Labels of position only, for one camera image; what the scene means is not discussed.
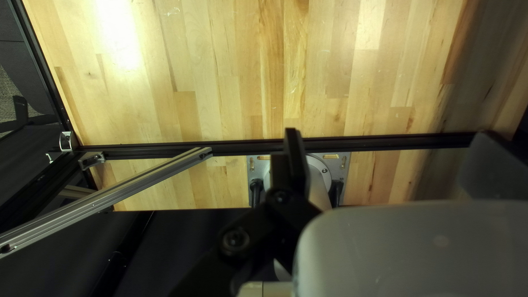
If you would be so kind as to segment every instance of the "wood grain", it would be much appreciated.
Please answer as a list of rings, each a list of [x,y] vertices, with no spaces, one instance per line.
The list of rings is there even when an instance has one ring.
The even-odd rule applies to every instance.
[[[83,144],[474,131],[528,104],[523,0],[24,0]],[[461,197],[464,150],[358,152],[345,203]],[[93,169],[106,187],[162,160]],[[118,210],[246,207],[243,156]]]

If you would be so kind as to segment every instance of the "mounting plate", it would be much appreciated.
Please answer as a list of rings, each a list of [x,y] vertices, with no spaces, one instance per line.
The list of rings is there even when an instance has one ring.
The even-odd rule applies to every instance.
[[[339,197],[339,205],[343,203],[343,195],[345,192],[346,178],[348,176],[348,166],[350,164],[350,152],[338,152],[338,153],[310,153],[306,154],[312,158],[308,158],[308,164],[316,168],[321,169],[321,174],[325,179],[325,185],[328,185],[327,181],[330,183],[333,180],[342,181],[344,183],[343,190],[341,191]],[[269,187],[269,184],[266,183],[266,177],[269,176],[270,169],[270,155],[248,155],[246,156],[246,164],[248,171],[248,189],[249,185],[255,179],[260,179],[265,181],[265,187],[262,191],[261,196],[263,197],[265,190]],[[249,205],[251,205],[251,189],[248,190],[249,193]]]

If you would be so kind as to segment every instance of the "metal bracket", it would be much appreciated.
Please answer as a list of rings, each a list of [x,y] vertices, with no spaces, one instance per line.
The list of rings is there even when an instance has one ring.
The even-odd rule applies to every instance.
[[[79,146],[79,141],[73,131],[63,131],[59,139],[61,152],[73,152]]]
[[[83,158],[79,159],[79,166],[81,166],[82,170],[86,170],[90,167],[93,167],[98,164],[103,164],[106,162],[105,155],[103,155],[102,152],[95,153],[89,156],[84,156]]]
[[[343,182],[343,187],[337,193],[339,196],[337,205],[341,205],[343,203],[346,178],[348,176],[350,152],[309,153],[306,155],[312,157],[308,158],[308,164],[321,170],[329,192],[333,192],[332,187],[335,182]],[[255,188],[251,185],[256,180],[264,181],[261,195],[269,188],[270,155],[248,155],[246,156],[246,160],[248,166],[249,205],[252,206],[252,201],[255,201],[256,195],[253,193],[253,189]]]

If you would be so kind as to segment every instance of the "black panel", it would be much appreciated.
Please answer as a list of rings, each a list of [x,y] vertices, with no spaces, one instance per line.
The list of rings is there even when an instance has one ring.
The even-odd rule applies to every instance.
[[[136,216],[95,214],[0,259],[0,295],[89,296]]]
[[[115,297],[166,297],[214,244],[218,232],[248,209],[163,210],[156,215]],[[272,266],[255,280],[277,280]]]

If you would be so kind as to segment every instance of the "wooden tabletop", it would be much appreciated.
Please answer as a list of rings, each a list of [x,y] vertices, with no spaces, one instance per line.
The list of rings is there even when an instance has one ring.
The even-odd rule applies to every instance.
[[[526,1],[24,0],[84,145],[515,131]],[[460,194],[463,149],[353,153],[346,204]],[[100,187],[163,160],[96,167]],[[214,157],[117,210],[247,207]]]

